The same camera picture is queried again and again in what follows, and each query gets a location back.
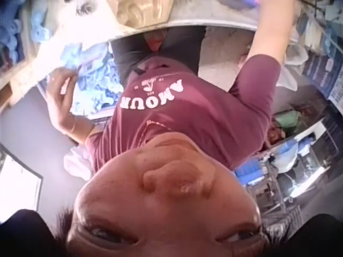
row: clothing item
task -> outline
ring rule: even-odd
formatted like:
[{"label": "clothing item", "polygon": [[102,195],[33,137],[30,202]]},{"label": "clothing item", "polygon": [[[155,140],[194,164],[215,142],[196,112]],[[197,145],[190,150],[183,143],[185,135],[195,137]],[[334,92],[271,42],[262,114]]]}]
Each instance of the clothing item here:
[{"label": "clothing item", "polygon": [[84,145],[72,147],[63,157],[66,171],[75,177],[88,181],[93,176],[91,157]]},{"label": "clothing item", "polygon": [[96,44],[85,51],[82,51],[81,43],[69,44],[64,48],[61,60],[69,69],[79,68],[70,110],[73,114],[89,116],[116,105],[124,89],[108,43]]},{"label": "clothing item", "polygon": [[155,56],[137,68],[144,74],[129,75],[105,131],[86,142],[95,172],[116,155],[172,131],[187,135],[230,170],[261,149],[280,73],[274,58],[250,58],[229,93],[173,59]]},{"label": "clothing item", "polygon": [[150,49],[142,34],[111,41],[121,84],[125,88],[128,76],[138,63],[155,55],[177,60],[198,74],[205,34],[206,28],[203,26],[169,28],[158,53]]},{"label": "clothing item", "polygon": [[16,19],[18,10],[25,0],[4,0],[0,5],[0,43],[9,50],[12,64],[19,62],[17,34],[23,29],[21,20]]}]

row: floor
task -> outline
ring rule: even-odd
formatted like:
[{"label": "floor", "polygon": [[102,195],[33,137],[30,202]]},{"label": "floor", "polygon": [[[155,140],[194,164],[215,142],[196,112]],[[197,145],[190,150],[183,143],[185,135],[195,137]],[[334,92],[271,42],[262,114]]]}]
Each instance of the floor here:
[{"label": "floor", "polygon": [[[199,76],[228,91],[239,72],[240,57],[247,53],[253,32],[242,29],[208,27],[203,41]],[[292,72],[299,83],[297,92],[278,87],[274,98],[274,113],[289,109],[290,103],[300,102],[315,94],[309,81]]]}]

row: t-shirt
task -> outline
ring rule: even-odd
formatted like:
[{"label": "t-shirt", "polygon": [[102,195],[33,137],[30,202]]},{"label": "t-shirt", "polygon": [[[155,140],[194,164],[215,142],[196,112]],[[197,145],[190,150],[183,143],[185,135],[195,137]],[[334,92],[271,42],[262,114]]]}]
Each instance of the t-shirt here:
[{"label": "t-shirt", "polygon": [[261,149],[280,74],[274,58],[250,58],[229,92],[169,58],[154,56],[138,68],[145,73],[131,73],[105,130],[86,142],[95,172],[166,132],[184,133],[230,170]]}]

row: gray wall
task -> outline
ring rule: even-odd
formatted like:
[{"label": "gray wall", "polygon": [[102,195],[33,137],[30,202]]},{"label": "gray wall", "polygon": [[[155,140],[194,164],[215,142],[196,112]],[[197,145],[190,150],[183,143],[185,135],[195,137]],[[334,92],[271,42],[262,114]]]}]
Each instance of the gray wall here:
[{"label": "gray wall", "polygon": [[0,115],[0,142],[43,177],[38,212],[50,226],[62,207],[71,207],[84,181],[63,168],[73,143],[50,124],[46,103],[36,88]]}]

